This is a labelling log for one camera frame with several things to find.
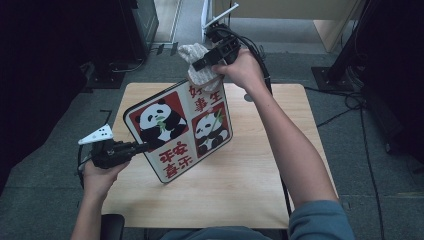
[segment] cable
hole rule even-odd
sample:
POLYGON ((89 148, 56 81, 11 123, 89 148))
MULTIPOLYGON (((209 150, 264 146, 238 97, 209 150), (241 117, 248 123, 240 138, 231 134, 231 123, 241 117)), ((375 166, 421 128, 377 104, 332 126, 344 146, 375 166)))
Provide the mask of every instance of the cable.
POLYGON ((123 73, 123 72, 133 72, 135 70, 137 70, 139 67, 141 67, 141 65, 143 65, 144 60, 141 60, 140 63, 138 64, 137 67, 132 68, 132 69, 125 69, 125 70, 112 70, 112 72, 114 73, 123 73))
POLYGON ((371 2, 372 2, 372 0, 368 1, 367 6, 365 7, 364 11, 361 13, 361 17, 359 18, 358 25, 356 26, 356 30, 355 30, 355 41, 354 41, 355 53, 356 53, 356 56, 358 56, 359 59, 361 59, 363 61, 367 60, 368 56, 366 54, 358 52, 358 44, 357 44, 357 42, 358 42, 358 32, 359 32, 360 27, 362 26, 361 25, 362 20, 365 16, 365 13, 368 11, 369 6, 371 5, 371 2))
POLYGON ((211 29, 209 33, 214 33, 214 32, 218 32, 218 31, 226 32, 226 33, 233 35, 234 37, 236 37, 238 40, 240 40, 249 49, 249 51, 252 53, 253 57, 256 59, 256 61, 259 64, 259 67, 262 70, 266 87, 268 88, 269 92, 272 94, 271 77, 269 75, 268 69, 266 68, 265 64, 263 63, 263 61, 262 61, 262 59, 259 55, 260 53, 258 52, 258 48, 256 47, 256 45, 255 44, 253 44, 253 45, 249 44, 249 42, 248 42, 249 40, 246 40, 245 37, 242 37, 242 36, 238 35, 237 33, 233 32, 231 30, 225 29, 225 28, 219 28, 219 27, 214 28, 214 29, 211 29))
POLYGON ((359 88, 364 87, 364 83, 359 79, 359 75, 353 70, 352 66, 348 66, 346 68, 346 76, 349 78, 349 80, 358 86, 359 88))
POLYGON ((340 48, 343 49, 343 34, 340 36, 340 48))
POLYGON ((84 176, 82 174, 82 171, 80 170, 80 167, 82 165, 82 163, 81 163, 81 152, 82 152, 83 146, 84 145, 80 145, 80 147, 78 149, 78 156, 77 156, 77 174, 78 174, 78 177, 80 179, 80 184, 81 184, 82 189, 84 189, 84 176))
POLYGON ((381 212, 381 205, 380 205, 380 195, 378 193, 377 184, 375 182, 375 177, 374 177, 374 172, 373 172, 372 166, 371 166, 371 159, 370 159, 370 154, 369 154, 369 149, 368 149, 368 140, 367 140, 367 134, 366 134, 366 130, 365 130, 365 123, 364 123, 364 116, 363 116, 363 110, 366 108, 365 100, 360 101, 358 99, 358 98, 363 98, 360 92, 352 92, 352 93, 346 94, 346 93, 338 93, 338 92, 320 91, 318 89, 313 89, 313 88, 309 88, 309 87, 305 87, 305 89, 311 90, 311 91, 316 91, 316 92, 321 92, 321 93, 325 93, 325 94, 345 96, 345 105, 348 108, 348 110, 337 114, 336 116, 328 119, 327 121, 325 121, 321 124, 318 124, 317 128, 328 124, 329 122, 333 121, 334 119, 340 117, 341 115, 343 115, 343 114, 345 114, 349 111, 352 111, 352 110, 359 110, 360 111, 361 128, 362 128, 362 135, 363 135, 363 141, 364 141, 365 155, 366 155, 366 158, 367 158, 368 170, 370 172, 371 181, 372 181, 372 185, 373 185, 373 189, 374 189, 374 193, 375 193, 375 198, 376 198, 376 202, 377 202, 377 212, 378 212, 378 218, 379 218, 379 222, 380 222, 380 235, 381 235, 381 239, 385 240, 383 215, 382 215, 382 212, 381 212), (354 99, 355 101, 357 101, 358 104, 353 106, 353 107, 350 106, 348 104, 348 99, 351 99, 351 98, 354 99))
MULTIPOLYGON (((159 50, 159 48, 158 47, 157 48, 152 48, 152 49, 150 49, 150 52, 152 53, 155 50, 159 50)), ((172 48, 166 48, 166 47, 162 48, 162 51, 170 51, 170 50, 172 50, 172 48)))
POLYGON ((289 197, 289 194, 288 194, 289 190, 288 190, 286 184, 284 183, 284 180, 281 177, 281 175, 280 175, 280 180, 281 180, 281 185, 283 186, 284 200, 286 201, 287 214, 290 217, 291 214, 293 213, 293 209, 291 208, 291 205, 290 205, 290 197, 289 197))
POLYGON ((244 38, 245 40, 249 41, 251 43, 252 47, 255 48, 255 51, 259 54, 259 57, 262 59, 262 61, 265 61, 265 59, 266 59, 266 53, 265 53, 264 47, 262 45, 260 45, 259 48, 258 48, 256 46, 256 44, 252 40, 250 40, 249 38, 247 38, 247 37, 242 37, 242 38, 244 38))
MULTIPOLYGON (((230 1, 230 8, 231 7, 233 7, 233 0, 230 1)), ((228 14, 228 27, 230 27, 230 25, 231 25, 231 12, 228 14)))
POLYGON ((358 23, 358 21, 357 20, 355 20, 355 21, 353 21, 353 26, 352 26, 352 32, 351 32, 351 34, 353 33, 353 31, 355 30, 355 27, 356 27, 356 24, 358 23))
POLYGON ((107 112, 108 113, 107 114, 107 117, 106 117, 106 120, 105 120, 105 123, 103 124, 103 125, 106 125, 109 122, 110 116, 112 115, 112 110, 103 110, 103 109, 100 109, 100 112, 107 112))
POLYGON ((380 235, 381 235, 381 239, 384 240, 385 237, 384 237, 383 215, 381 213, 381 206, 380 206, 380 195, 377 190, 377 184, 375 183, 374 172, 372 171, 372 167, 371 167, 370 154, 368 151, 367 133, 365 131, 364 116, 362 113, 362 108, 360 113, 361 113, 362 135, 364 136, 365 154, 367 156, 368 170, 371 175, 372 186, 374 188, 375 199, 377 202, 378 219, 380 221, 380 235))

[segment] panda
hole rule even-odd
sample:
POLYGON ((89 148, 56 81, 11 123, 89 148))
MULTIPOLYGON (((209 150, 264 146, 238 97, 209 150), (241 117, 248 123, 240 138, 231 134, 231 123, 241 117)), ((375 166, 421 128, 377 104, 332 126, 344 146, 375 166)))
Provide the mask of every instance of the panda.
POLYGON ((199 155, 219 146, 228 137, 228 130, 222 125, 220 111, 202 117, 196 125, 195 137, 199 155))
POLYGON ((165 99, 147 107, 135 120, 140 126, 141 140, 149 143, 149 151, 177 138, 187 127, 187 121, 172 110, 165 99))

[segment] wooden table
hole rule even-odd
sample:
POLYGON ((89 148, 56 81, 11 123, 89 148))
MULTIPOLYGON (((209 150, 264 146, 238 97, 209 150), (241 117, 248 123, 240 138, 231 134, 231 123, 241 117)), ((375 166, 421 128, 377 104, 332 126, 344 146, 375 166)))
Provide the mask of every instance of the wooden table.
MULTIPOLYGON (((122 120, 124 111, 171 85, 129 84, 113 125, 115 141, 134 141, 122 120)), ((124 215, 126 227, 288 227, 280 175, 256 108, 234 84, 225 84, 225 91, 232 140, 168 184, 159 181, 143 154, 135 156, 111 188, 103 214, 124 215)), ((275 84, 273 93, 318 149, 331 177, 304 88, 275 84)))

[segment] sleeve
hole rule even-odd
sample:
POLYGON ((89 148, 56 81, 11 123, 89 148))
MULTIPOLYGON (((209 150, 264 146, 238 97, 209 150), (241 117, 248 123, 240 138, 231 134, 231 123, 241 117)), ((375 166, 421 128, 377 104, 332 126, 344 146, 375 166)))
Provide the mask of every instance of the sleeve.
POLYGON ((334 201, 314 201, 296 209, 289 234, 297 239, 355 239, 343 208, 334 201))
POLYGON ((260 232, 242 226, 208 227, 197 231, 172 230, 166 233, 161 240, 271 240, 260 232))

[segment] forearm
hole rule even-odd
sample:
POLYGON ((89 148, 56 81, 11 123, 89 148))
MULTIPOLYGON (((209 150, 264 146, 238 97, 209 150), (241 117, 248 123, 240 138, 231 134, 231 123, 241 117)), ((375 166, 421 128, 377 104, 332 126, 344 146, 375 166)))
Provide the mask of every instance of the forearm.
POLYGON ((100 239, 103 199, 84 196, 71 239, 100 239))
POLYGON ((275 161, 295 206, 315 200, 337 201, 319 153, 265 86, 261 84, 246 91, 258 109, 275 161))

